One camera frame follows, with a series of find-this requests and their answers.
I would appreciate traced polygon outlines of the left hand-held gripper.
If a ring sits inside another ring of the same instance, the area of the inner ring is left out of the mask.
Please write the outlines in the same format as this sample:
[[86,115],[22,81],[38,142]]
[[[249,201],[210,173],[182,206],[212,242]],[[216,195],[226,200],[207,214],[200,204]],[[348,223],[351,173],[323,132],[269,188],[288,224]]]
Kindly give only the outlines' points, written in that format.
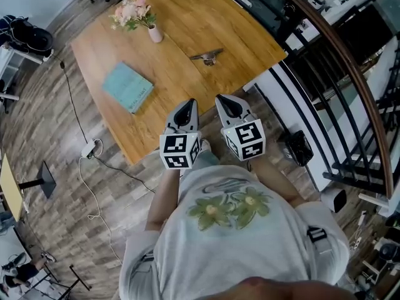
[[170,112],[159,137],[159,153],[166,169],[192,169],[201,149],[200,139],[198,102],[192,98]]

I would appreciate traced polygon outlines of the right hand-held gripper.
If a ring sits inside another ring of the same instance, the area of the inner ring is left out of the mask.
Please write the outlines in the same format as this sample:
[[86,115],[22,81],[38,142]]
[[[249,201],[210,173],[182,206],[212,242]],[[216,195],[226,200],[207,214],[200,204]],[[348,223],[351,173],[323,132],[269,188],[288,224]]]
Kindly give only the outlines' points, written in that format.
[[223,126],[221,133],[234,155],[240,161],[263,155],[266,135],[261,120],[250,113],[249,104],[227,94],[218,94],[215,103]]

